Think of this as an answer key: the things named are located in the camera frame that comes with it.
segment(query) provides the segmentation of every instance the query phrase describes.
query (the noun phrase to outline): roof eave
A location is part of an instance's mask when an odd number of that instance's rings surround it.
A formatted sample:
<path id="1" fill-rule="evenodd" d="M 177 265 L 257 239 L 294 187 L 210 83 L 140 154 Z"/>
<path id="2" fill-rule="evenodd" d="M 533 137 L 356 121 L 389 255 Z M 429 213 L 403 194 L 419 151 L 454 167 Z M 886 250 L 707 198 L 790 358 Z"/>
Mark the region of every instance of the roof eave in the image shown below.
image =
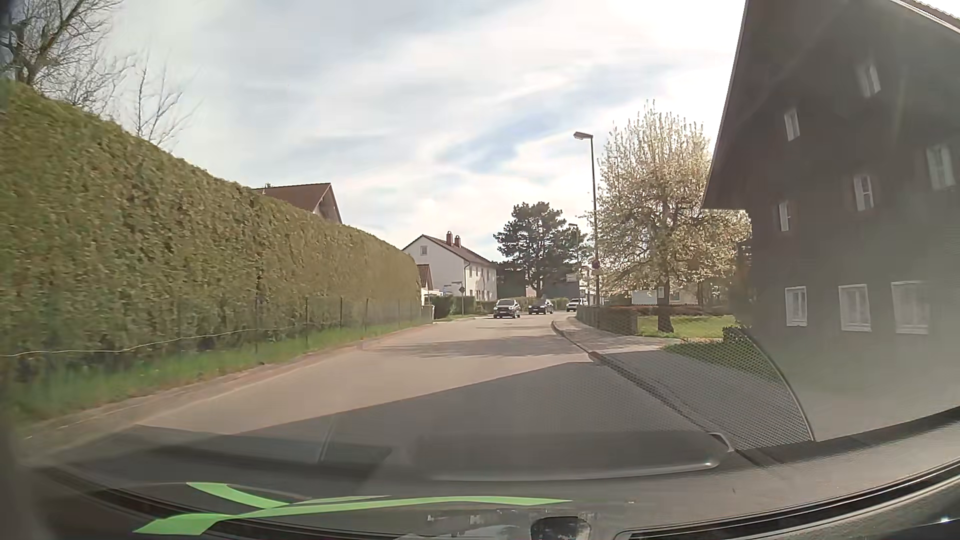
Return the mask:
<path id="1" fill-rule="evenodd" d="M 710 185 L 716 185 L 716 181 L 713 179 L 714 167 L 717 161 L 723 158 L 723 152 L 720 148 L 720 140 L 723 138 L 724 124 L 727 121 L 728 113 L 730 112 L 730 95 L 733 91 L 733 78 L 736 75 L 736 67 L 740 61 L 740 45 L 743 43 L 743 33 L 747 26 L 747 10 L 750 8 L 750 0 L 746 0 L 743 4 L 743 13 L 740 15 L 740 34 L 736 39 L 736 51 L 733 53 L 733 67 L 730 70 L 730 79 L 727 80 L 727 99 L 724 101 L 723 114 L 720 115 L 720 129 L 717 130 L 717 139 L 714 142 L 713 146 L 713 159 L 710 160 L 710 170 L 707 172 L 707 186 L 704 188 L 704 199 L 701 203 L 705 209 L 718 209 L 721 208 L 718 205 L 718 197 L 716 193 L 719 192 L 718 188 L 710 190 Z"/>

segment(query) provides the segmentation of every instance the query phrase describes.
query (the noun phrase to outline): house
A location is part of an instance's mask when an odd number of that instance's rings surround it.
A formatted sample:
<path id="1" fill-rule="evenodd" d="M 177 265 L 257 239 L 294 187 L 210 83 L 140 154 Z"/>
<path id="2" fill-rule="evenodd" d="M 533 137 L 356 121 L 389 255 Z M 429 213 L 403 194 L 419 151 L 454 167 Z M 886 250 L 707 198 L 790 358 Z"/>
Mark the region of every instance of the house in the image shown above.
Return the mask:
<path id="1" fill-rule="evenodd" d="M 816 440 L 960 405 L 960 20 L 748 0 L 704 206 L 753 225 L 751 334 Z"/>
<path id="2" fill-rule="evenodd" d="M 459 235 L 447 231 L 446 240 L 440 240 L 421 234 L 403 251 L 418 267 L 429 267 L 432 284 L 442 292 L 496 300 L 496 264 L 465 248 Z"/>
<path id="3" fill-rule="evenodd" d="M 269 195 L 286 203 L 317 214 L 334 223 L 343 224 L 337 198 L 330 184 L 277 185 L 267 184 L 256 189 L 261 195 Z"/>
<path id="4" fill-rule="evenodd" d="M 430 274 L 429 264 L 418 264 L 417 272 L 420 274 L 420 304 L 425 306 L 428 296 L 440 296 L 443 293 L 433 288 L 433 276 Z"/>
<path id="5" fill-rule="evenodd" d="M 663 294 L 663 287 L 651 290 L 635 290 L 630 293 L 630 303 L 634 306 L 655 306 L 660 294 Z M 671 306 L 696 306 L 697 304 L 696 292 L 687 290 L 685 287 L 671 287 Z"/>

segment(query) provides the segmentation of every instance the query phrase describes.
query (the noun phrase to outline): tree trunk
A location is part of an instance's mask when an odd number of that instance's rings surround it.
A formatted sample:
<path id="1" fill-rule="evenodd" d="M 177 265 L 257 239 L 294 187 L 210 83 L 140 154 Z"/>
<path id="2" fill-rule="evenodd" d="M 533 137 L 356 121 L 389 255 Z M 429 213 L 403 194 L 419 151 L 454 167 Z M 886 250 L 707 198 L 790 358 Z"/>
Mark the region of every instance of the tree trunk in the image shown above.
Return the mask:
<path id="1" fill-rule="evenodd" d="M 673 323 L 670 321 L 670 278 L 663 281 L 663 298 L 657 298 L 657 330 L 664 333 L 673 333 Z"/>

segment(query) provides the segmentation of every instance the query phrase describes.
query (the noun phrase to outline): hedge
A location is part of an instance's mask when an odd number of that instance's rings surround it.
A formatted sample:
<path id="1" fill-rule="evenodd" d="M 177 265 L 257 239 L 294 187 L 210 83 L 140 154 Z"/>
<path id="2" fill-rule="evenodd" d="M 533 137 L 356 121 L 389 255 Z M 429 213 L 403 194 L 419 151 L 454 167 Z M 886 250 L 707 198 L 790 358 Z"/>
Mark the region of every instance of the hedge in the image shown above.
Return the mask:
<path id="1" fill-rule="evenodd" d="M 308 296 L 419 303 L 416 264 L 368 233 L 215 178 L 25 86 L 9 105 L 0 354 L 280 328 L 302 319 Z"/>

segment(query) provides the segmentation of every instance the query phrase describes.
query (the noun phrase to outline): grass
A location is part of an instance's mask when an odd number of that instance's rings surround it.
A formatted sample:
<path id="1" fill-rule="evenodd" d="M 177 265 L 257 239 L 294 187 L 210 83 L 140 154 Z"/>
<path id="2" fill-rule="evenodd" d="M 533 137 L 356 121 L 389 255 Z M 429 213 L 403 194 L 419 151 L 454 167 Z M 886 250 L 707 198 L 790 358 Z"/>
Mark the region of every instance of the grass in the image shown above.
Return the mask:
<path id="1" fill-rule="evenodd" d="M 285 362 L 305 353 L 322 351 L 416 326 L 416 323 L 363 328 L 327 329 L 298 338 L 250 343 L 236 349 L 180 353 L 139 361 L 129 369 L 59 369 L 32 380 L 13 383 L 8 396 L 12 418 L 20 426 L 56 418 L 99 405 L 146 396 L 168 388 L 211 380 L 262 364 Z"/>
<path id="2" fill-rule="evenodd" d="M 663 348 L 669 353 L 729 367 L 780 382 L 776 371 L 750 341 L 715 341 L 711 343 L 678 343 Z"/>
<path id="3" fill-rule="evenodd" d="M 732 315 L 678 315 L 670 317 L 670 321 L 673 323 L 673 332 L 666 333 L 657 330 L 657 315 L 637 317 L 636 334 L 646 337 L 723 337 L 724 327 L 732 326 L 736 322 Z"/>
<path id="4" fill-rule="evenodd" d="M 472 317 L 483 317 L 484 315 L 447 315 L 443 319 L 437 319 L 438 322 L 449 322 L 457 319 L 469 319 Z"/>

